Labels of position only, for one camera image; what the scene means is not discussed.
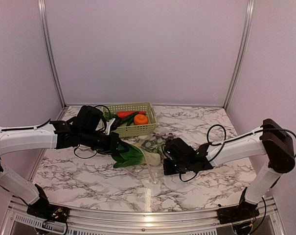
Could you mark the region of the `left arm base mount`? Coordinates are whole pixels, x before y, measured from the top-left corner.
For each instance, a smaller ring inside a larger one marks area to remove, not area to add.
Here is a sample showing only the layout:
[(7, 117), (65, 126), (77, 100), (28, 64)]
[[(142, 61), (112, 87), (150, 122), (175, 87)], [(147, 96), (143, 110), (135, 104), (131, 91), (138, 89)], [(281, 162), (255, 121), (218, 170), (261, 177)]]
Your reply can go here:
[(27, 208), (27, 214), (42, 218), (47, 221), (65, 223), (68, 219), (69, 208), (53, 204), (48, 205), (45, 209), (39, 209), (35, 208), (34, 206), (29, 206)]

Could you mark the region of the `fake green cucumber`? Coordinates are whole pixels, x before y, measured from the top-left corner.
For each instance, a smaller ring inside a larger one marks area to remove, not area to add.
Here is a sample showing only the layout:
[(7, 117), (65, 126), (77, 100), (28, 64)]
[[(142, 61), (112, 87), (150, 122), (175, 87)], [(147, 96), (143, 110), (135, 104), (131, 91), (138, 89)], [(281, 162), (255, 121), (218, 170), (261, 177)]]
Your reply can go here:
[(135, 116), (136, 116), (136, 114), (130, 115), (130, 116), (126, 117), (126, 118), (119, 118), (117, 116), (117, 119), (118, 119), (118, 127), (121, 126), (121, 125), (123, 125), (123, 124), (125, 124), (125, 123), (127, 123), (129, 119), (134, 118)]

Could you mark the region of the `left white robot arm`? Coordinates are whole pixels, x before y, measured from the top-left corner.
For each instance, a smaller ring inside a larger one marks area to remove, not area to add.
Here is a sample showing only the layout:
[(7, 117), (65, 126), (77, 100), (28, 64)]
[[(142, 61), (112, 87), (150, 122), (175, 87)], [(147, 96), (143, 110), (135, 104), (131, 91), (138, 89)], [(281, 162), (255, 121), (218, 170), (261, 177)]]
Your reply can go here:
[[(86, 146), (102, 155), (117, 156), (129, 151), (127, 143), (111, 131), (98, 108), (84, 105), (66, 121), (48, 120), (38, 126), (0, 127), (0, 158), (5, 154), (36, 149), (66, 149)], [(44, 190), (0, 162), (0, 186), (33, 208), (41, 217), (53, 214)]]

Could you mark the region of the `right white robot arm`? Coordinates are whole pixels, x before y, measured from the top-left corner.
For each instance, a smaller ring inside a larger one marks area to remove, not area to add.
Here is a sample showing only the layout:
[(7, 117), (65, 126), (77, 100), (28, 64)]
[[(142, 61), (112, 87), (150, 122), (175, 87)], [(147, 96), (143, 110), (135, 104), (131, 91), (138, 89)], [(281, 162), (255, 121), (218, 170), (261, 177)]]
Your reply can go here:
[(220, 143), (207, 141), (193, 149), (181, 138), (166, 141), (162, 146), (164, 175), (198, 174), (235, 160), (266, 156), (267, 160), (254, 181), (243, 191), (234, 216), (244, 219), (261, 201), (278, 179), (294, 169), (296, 162), (296, 134), (268, 118), (260, 127)]

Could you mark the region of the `fake red carrot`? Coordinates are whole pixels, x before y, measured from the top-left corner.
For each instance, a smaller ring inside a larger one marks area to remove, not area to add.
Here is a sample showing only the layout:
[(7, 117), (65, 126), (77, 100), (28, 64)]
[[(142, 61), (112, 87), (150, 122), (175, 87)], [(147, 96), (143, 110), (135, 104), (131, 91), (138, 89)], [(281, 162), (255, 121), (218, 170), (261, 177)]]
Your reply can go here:
[(128, 117), (130, 115), (133, 115), (133, 114), (136, 114), (136, 115), (137, 114), (145, 115), (146, 112), (145, 111), (124, 111), (124, 112), (118, 112), (117, 113), (117, 116), (119, 118), (126, 118), (126, 117)]

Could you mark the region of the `clear dotted zip bag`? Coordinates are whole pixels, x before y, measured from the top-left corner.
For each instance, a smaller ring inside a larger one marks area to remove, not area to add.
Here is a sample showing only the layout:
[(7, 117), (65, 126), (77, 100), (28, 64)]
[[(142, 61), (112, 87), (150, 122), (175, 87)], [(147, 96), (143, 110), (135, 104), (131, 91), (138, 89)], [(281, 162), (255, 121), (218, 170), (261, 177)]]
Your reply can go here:
[(165, 155), (162, 148), (169, 140), (177, 136), (171, 132), (162, 131), (144, 136), (144, 139), (132, 143), (143, 154), (141, 163), (126, 167), (126, 170), (138, 179), (150, 181), (153, 184), (158, 183), (159, 178), (163, 176), (163, 160)]

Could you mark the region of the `fake orange tangerine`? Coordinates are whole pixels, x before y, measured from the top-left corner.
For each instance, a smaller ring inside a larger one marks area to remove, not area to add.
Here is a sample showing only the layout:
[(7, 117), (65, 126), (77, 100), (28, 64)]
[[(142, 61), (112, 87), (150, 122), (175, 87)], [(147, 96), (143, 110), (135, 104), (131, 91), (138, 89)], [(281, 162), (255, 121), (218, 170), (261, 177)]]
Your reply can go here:
[(135, 125), (147, 125), (149, 123), (149, 119), (146, 115), (137, 114), (134, 117)]

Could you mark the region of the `fake green leafy vegetable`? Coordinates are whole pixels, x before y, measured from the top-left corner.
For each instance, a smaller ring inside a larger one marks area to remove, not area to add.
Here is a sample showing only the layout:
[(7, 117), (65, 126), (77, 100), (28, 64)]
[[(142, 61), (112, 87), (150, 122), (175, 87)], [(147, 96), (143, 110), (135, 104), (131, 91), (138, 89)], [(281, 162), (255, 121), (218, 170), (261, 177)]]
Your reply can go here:
[(115, 161), (113, 168), (125, 168), (129, 166), (143, 165), (143, 164), (158, 166), (161, 163), (161, 156), (159, 153), (151, 153), (143, 150), (140, 147), (130, 144), (128, 159), (113, 159), (113, 160)]

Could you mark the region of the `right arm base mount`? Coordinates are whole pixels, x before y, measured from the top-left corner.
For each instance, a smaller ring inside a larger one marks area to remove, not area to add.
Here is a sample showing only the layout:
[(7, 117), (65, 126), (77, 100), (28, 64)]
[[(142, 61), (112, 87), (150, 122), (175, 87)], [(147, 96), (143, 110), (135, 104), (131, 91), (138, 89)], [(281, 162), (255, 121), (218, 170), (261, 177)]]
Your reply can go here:
[(252, 207), (232, 206), (226, 208), (219, 208), (217, 210), (217, 217), (220, 224), (234, 223), (242, 220), (256, 218), (260, 215), (258, 209)]

